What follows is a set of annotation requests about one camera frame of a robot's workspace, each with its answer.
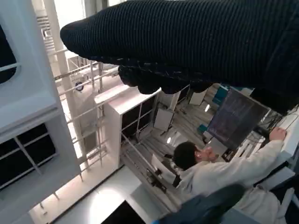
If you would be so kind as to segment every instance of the white column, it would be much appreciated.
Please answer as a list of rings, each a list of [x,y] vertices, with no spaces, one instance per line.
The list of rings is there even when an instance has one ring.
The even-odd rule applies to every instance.
[[[55,50],[56,51],[62,50],[64,45],[60,39],[60,27],[59,27],[56,8],[55,8],[55,2],[54,0],[44,0],[44,3],[45,3],[47,16],[49,18],[49,22],[51,26],[51,33],[54,41]],[[65,57],[65,53],[57,54],[57,60],[58,60],[60,73],[61,74],[67,73],[69,71],[69,68],[67,66],[67,59]],[[68,90],[73,87],[70,76],[62,78],[62,85],[64,87],[64,90]],[[76,101],[73,95],[73,91],[67,92],[65,96],[66,96],[68,107],[70,109],[71,118],[78,116],[79,114],[77,112]],[[77,138],[81,139],[79,141],[79,145],[82,151],[83,159],[86,160],[86,150],[84,146],[84,139],[82,139],[82,130],[81,130],[80,122],[77,119],[73,121],[73,124],[74,124],[74,129]]]

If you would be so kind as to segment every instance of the white pipe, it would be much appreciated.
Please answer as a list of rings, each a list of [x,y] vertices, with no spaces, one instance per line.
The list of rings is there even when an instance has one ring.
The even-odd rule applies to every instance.
[[[50,52],[50,53],[48,54],[48,56],[58,55],[58,54],[61,54],[61,53],[63,53],[63,52],[66,52],[66,51],[68,51],[68,49],[57,50],[57,51],[54,51],[54,52]]]
[[[8,69],[12,69],[12,68],[18,67],[20,65],[21,65],[21,63],[19,63],[19,62],[14,63],[14,64],[9,64],[9,65],[0,67],[0,71],[5,71],[5,70],[8,70]]]
[[[64,78],[64,77],[68,77],[68,76],[70,76],[70,75],[72,75],[72,74],[75,74],[75,73],[77,73],[77,72],[80,72],[80,71],[82,71],[82,70],[84,70],[84,69],[87,69],[87,68],[89,68],[89,67],[90,67],[90,65],[84,65],[84,66],[82,66],[82,67],[80,67],[80,68],[77,68],[77,69],[74,69],[74,70],[72,70],[72,71],[65,72],[65,73],[63,73],[63,74],[61,74],[61,75],[59,75],[59,76],[56,76],[54,79],[55,79],[55,81],[56,81],[56,80],[59,80],[59,79]]]
[[[64,45],[62,44],[62,41],[60,39],[60,27],[59,27],[55,2],[54,0],[44,0],[44,5],[51,26],[51,33],[54,41],[55,50],[56,51],[64,50]],[[68,73],[69,68],[67,66],[67,60],[65,54],[57,54],[57,60],[58,60],[60,73],[61,74]],[[73,87],[70,76],[62,78],[62,85],[64,89],[70,89]],[[73,92],[70,91],[66,93],[65,97],[70,109],[71,118],[74,118],[77,116],[77,107],[76,107],[76,101]],[[81,138],[82,130],[81,130],[80,122],[78,120],[74,120],[73,124],[74,124],[74,129],[77,138]],[[86,149],[85,149],[84,141],[80,140],[79,145],[81,148],[82,156],[86,158]]]
[[[93,107],[96,107],[96,103],[94,101],[94,98],[96,96],[96,92],[95,92],[93,62],[92,61],[90,61],[90,75],[91,75],[91,82],[92,82]],[[101,154],[102,154],[101,138],[100,138],[100,130],[99,130],[99,124],[98,124],[98,112],[96,113],[95,120],[96,120],[95,127],[96,127],[96,134],[97,134],[97,148],[99,149],[99,152],[100,152],[100,163],[101,163],[101,166],[103,166],[102,156],[101,156]]]

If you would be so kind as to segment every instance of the monitor screen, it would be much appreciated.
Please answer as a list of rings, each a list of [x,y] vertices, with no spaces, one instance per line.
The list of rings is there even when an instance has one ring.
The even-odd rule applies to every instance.
[[[265,89],[254,89],[250,97],[284,116],[299,104],[299,97],[279,95]]]
[[[255,100],[230,89],[207,131],[230,149],[237,149],[268,112]]]

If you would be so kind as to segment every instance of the person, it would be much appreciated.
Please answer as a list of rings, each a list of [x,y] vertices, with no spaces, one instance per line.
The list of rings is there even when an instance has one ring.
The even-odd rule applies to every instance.
[[[276,196],[253,184],[271,172],[271,165],[278,157],[286,130],[276,127],[270,133],[270,142],[250,157],[233,158],[231,162],[216,162],[217,155],[211,148],[200,150],[191,142],[175,148],[173,161],[183,171],[178,189],[196,196],[208,196],[230,184],[240,183],[247,188],[235,208],[253,216],[262,224],[285,224],[277,218],[280,201]]]

